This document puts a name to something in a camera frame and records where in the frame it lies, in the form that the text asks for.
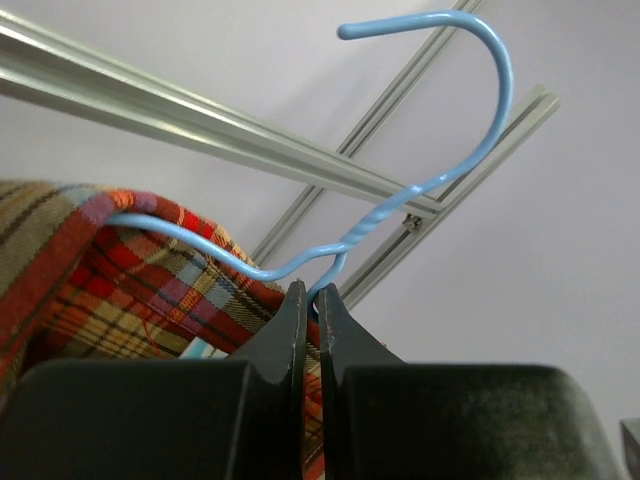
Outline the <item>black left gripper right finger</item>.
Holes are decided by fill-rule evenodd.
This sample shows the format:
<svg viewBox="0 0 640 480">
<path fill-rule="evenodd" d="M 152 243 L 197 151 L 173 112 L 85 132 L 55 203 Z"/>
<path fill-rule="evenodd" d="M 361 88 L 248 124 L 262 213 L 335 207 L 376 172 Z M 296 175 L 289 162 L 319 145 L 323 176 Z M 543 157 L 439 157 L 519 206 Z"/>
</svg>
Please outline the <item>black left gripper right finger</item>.
<svg viewBox="0 0 640 480">
<path fill-rule="evenodd" d="M 330 479 L 618 479 L 593 406 L 563 370 L 409 364 L 348 312 L 315 301 Z"/>
</svg>

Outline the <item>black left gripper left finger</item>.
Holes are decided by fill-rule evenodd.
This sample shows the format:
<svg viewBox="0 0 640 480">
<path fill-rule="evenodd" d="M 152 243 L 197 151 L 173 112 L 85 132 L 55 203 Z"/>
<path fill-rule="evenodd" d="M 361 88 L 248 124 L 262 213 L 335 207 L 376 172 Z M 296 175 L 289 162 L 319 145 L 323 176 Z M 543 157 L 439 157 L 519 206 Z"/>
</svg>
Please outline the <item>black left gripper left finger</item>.
<svg viewBox="0 0 640 480">
<path fill-rule="evenodd" d="M 5 479 L 299 479 L 307 292 L 224 360 L 58 360 L 1 413 Z"/>
</svg>

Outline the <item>light blue hanger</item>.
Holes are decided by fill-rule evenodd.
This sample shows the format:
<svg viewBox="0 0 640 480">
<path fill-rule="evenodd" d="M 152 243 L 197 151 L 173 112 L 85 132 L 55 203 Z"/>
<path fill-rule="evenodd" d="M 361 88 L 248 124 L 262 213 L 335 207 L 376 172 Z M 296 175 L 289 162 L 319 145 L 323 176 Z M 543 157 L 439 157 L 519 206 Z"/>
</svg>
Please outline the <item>light blue hanger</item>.
<svg viewBox="0 0 640 480">
<path fill-rule="evenodd" d="M 110 226 L 127 227 L 160 233 L 185 242 L 202 253 L 229 266 L 251 280 L 275 281 L 293 273 L 304 264 L 322 257 L 333 257 L 331 267 L 310 287 L 307 305 L 311 317 L 317 316 L 314 307 L 320 290 L 328 286 L 340 273 L 346 263 L 348 253 L 366 236 L 373 232 L 394 211 L 422 194 L 457 180 L 470 173 L 491 152 L 502 134 L 512 106 L 514 74 L 512 62 L 505 43 L 497 32 L 485 21 L 474 14 L 447 10 L 389 17 L 358 23 L 342 24 L 337 36 L 342 40 L 357 40 L 375 36 L 398 34 L 435 27 L 453 27 L 465 30 L 477 37 L 489 50 L 496 67 L 499 91 L 498 102 L 493 121 L 482 141 L 473 152 L 455 167 L 419 184 L 405 187 L 400 192 L 378 204 L 370 213 L 356 223 L 341 239 L 328 245 L 309 248 L 293 257 L 282 267 L 275 270 L 260 270 L 214 245 L 204 237 L 168 221 L 150 215 L 121 213 L 108 218 Z"/>
</svg>

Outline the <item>plaid shirt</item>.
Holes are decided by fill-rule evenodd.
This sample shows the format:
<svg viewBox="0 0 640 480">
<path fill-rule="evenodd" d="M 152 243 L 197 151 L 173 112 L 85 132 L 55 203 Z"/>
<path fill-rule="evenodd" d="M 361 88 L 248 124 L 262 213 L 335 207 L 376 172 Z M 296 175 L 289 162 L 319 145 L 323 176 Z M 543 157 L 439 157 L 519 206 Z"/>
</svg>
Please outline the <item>plaid shirt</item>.
<svg viewBox="0 0 640 480">
<path fill-rule="evenodd" d="M 110 226 L 150 215 L 239 260 L 225 230 L 153 193 L 78 183 L 1 184 L 1 413 L 19 380 L 58 360 L 224 360 L 289 289 L 251 280 L 185 242 Z M 325 477 L 319 332 L 307 319 L 303 475 Z"/>
</svg>

